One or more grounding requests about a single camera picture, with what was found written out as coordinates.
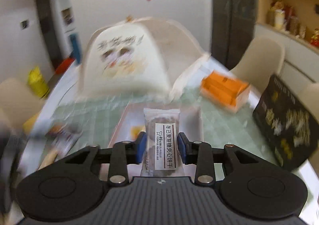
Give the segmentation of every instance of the chair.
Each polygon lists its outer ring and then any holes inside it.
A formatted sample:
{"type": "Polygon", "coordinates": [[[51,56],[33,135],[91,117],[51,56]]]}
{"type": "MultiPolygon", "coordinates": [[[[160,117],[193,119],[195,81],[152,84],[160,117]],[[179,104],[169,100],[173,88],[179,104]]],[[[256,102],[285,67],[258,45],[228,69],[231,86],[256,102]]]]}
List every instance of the chair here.
{"type": "Polygon", "coordinates": [[[3,109],[0,108],[0,137],[2,131],[6,130],[7,128],[12,129],[12,124],[3,109]]]}
{"type": "Polygon", "coordinates": [[[263,93],[270,76],[274,73],[280,74],[284,59],[284,46],[260,36],[252,40],[242,59],[231,72],[263,93]]]}
{"type": "Polygon", "coordinates": [[[307,86],[306,89],[299,94],[299,100],[319,121],[319,83],[307,86]]]}
{"type": "MultiPolygon", "coordinates": [[[[306,87],[300,94],[299,100],[308,108],[313,117],[319,121],[319,84],[311,84],[306,87]]],[[[319,176],[319,151],[316,150],[309,158],[313,169],[319,176]]]]}
{"type": "Polygon", "coordinates": [[[23,124],[39,113],[43,105],[43,100],[15,78],[0,84],[0,108],[14,129],[22,129],[23,124]]]}

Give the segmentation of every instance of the snack package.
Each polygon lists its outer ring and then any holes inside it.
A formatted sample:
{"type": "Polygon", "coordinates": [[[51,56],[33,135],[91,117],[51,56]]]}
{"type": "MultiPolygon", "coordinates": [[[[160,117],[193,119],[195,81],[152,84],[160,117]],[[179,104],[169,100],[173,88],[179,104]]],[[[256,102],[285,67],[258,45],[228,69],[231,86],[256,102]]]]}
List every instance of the snack package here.
{"type": "Polygon", "coordinates": [[[180,110],[144,109],[147,147],[142,177],[184,176],[178,153],[180,110]]]}
{"type": "Polygon", "coordinates": [[[203,96],[236,113],[247,102],[250,85],[213,71],[202,80],[200,91],[203,96]]]}
{"type": "Polygon", "coordinates": [[[300,167],[316,152],[318,121],[277,75],[270,77],[253,118],[283,169],[300,167]]]}
{"type": "Polygon", "coordinates": [[[82,135],[82,130],[77,124],[62,124],[56,123],[47,132],[46,137],[51,140],[63,138],[66,141],[77,141],[82,135]]]}

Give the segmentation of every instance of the wooden shelf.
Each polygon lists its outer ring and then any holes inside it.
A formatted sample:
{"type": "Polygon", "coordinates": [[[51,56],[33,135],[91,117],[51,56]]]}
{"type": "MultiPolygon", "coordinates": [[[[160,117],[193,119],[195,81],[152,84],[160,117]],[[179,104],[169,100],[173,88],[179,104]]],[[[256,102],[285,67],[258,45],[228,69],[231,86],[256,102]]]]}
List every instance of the wooden shelf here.
{"type": "Polygon", "coordinates": [[[308,41],[306,40],[302,40],[302,39],[298,39],[296,38],[295,36],[291,35],[290,33],[287,33],[287,32],[282,32],[280,30],[277,30],[276,28],[272,27],[271,25],[269,24],[265,24],[265,23],[260,23],[260,22],[257,22],[257,24],[260,24],[266,28],[268,28],[269,30],[272,30],[274,32],[277,32],[277,33],[280,33],[282,35],[285,35],[287,37],[289,37],[290,39],[306,46],[308,49],[311,49],[314,53],[318,54],[319,55],[319,48],[315,47],[315,46],[312,46],[308,41]]]}

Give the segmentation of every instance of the table top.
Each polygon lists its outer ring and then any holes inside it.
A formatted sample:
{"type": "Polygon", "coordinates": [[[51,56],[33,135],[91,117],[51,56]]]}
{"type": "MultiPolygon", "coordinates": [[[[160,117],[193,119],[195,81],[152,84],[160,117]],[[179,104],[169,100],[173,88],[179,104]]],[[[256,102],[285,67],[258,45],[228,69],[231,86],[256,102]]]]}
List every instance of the table top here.
{"type": "MultiPolygon", "coordinates": [[[[186,96],[188,98],[181,98],[181,100],[186,100],[189,102],[193,102],[194,100],[198,101],[199,99],[200,101],[197,103],[202,105],[202,109],[203,107],[206,109],[205,113],[203,114],[203,123],[204,127],[206,127],[206,129],[204,128],[205,141],[210,143],[212,147],[223,147],[224,144],[227,144],[229,142],[232,142],[234,144],[235,140],[235,144],[237,144],[239,147],[248,150],[256,154],[257,156],[265,158],[270,162],[275,162],[270,150],[267,148],[266,143],[262,141],[263,138],[261,134],[258,134],[259,131],[256,129],[256,126],[251,118],[252,111],[259,101],[258,95],[251,92],[248,101],[250,106],[245,106],[243,109],[240,110],[240,112],[238,112],[237,115],[232,115],[226,112],[219,111],[218,109],[216,109],[216,106],[214,106],[211,102],[209,102],[206,99],[201,99],[199,95],[196,95],[196,90],[192,90],[192,88],[198,87],[201,80],[204,77],[208,76],[213,70],[232,76],[232,74],[229,73],[229,71],[224,66],[222,66],[215,59],[211,58],[208,62],[203,64],[201,68],[198,70],[198,72],[189,80],[187,87],[190,90],[188,93],[184,95],[184,97],[186,96]],[[215,114],[206,116],[206,112],[210,111],[214,112],[215,114]],[[211,125],[211,123],[216,122],[216,120],[220,121],[218,128],[216,128],[215,125],[211,125]],[[239,132],[235,133],[232,129],[237,129],[239,132]]],[[[63,111],[66,111],[66,108],[69,107],[69,114],[72,115],[72,112],[74,113],[75,109],[72,110],[71,107],[79,107],[81,103],[74,100],[74,98],[76,98],[78,89],[78,75],[79,67],[75,66],[75,64],[71,65],[71,67],[60,79],[59,83],[56,85],[55,89],[49,96],[34,126],[33,133],[46,133],[46,131],[52,124],[54,118],[59,119],[59,109],[64,108],[63,111]]],[[[100,102],[98,104],[102,106],[105,105],[105,102],[100,102]]],[[[112,132],[113,130],[108,129],[109,136],[111,136],[112,132]]],[[[79,142],[77,147],[74,148],[74,150],[89,145],[92,142],[93,141],[87,140],[81,141],[79,142]]],[[[217,171],[216,175],[222,178],[222,171],[220,173],[218,173],[217,171]]],[[[313,195],[313,198],[310,199],[310,201],[306,204],[307,206],[305,206],[300,217],[304,219],[307,223],[313,224],[313,222],[317,219],[316,212],[319,213],[318,204],[316,202],[316,199],[319,195],[319,180],[308,161],[306,161],[299,168],[298,175],[305,181],[308,190],[311,191],[311,194],[313,195]]]]}
{"type": "MultiPolygon", "coordinates": [[[[125,93],[117,96],[107,96],[103,99],[89,99],[81,102],[72,102],[59,106],[52,118],[55,123],[67,123],[79,125],[83,131],[70,153],[76,152],[88,145],[99,145],[108,148],[113,132],[121,119],[127,104],[159,102],[151,96],[125,93]]],[[[235,144],[271,163],[276,164],[272,151],[267,146],[257,125],[253,121],[249,104],[242,107],[236,114],[213,104],[210,100],[201,96],[198,88],[187,88],[178,100],[172,102],[171,108],[198,106],[201,109],[201,120],[204,141],[212,147],[223,148],[225,144],[235,144]]],[[[137,126],[144,125],[143,109],[140,122],[137,126]]],[[[186,136],[191,136],[187,130],[180,128],[186,136]]],[[[130,140],[130,133],[121,140],[130,140]]],[[[191,141],[197,141],[200,134],[189,137],[191,141]]],[[[216,169],[216,179],[223,180],[222,169],[216,169]]]]}

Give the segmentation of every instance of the plastic packaging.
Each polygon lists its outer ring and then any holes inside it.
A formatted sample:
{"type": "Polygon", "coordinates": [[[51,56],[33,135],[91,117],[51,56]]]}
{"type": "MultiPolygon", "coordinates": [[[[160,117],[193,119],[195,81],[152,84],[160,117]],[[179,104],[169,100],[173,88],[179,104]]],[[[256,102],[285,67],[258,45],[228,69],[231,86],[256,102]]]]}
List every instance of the plastic packaging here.
{"type": "Polygon", "coordinates": [[[75,142],[82,136],[82,129],[78,124],[62,124],[56,123],[47,132],[46,137],[53,140],[53,144],[58,142],[66,142],[63,150],[65,155],[72,148],[75,142]]]}
{"type": "Polygon", "coordinates": [[[292,16],[290,18],[290,27],[289,27],[289,31],[293,36],[296,36],[299,32],[299,19],[296,16],[292,16]]]}
{"type": "Polygon", "coordinates": [[[236,113],[247,102],[250,85],[239,79],[232,79],[213,71],[202,80],[200,91],[203,96],[214,103],[236,113]]]}
{"type": "Polygon", "coordinates": [[[29,87],[31,87],[32,91],[40,98],[47,97],[47,95],[49,94],[50,89],[45,82],[39,67],[35,67],[29,73],[28,85],[29,87]]]}
{"type": "Polygon", "coordinates": [[[285,12],[283,10],[275,11],[275,28],[281,30],[285,22],[285,12]]]}
{"type": "Polygon", "coordinates": [[[180,110],[144,109],[147,151],[142,177],[184,176],[178,153],[180,110]]]}

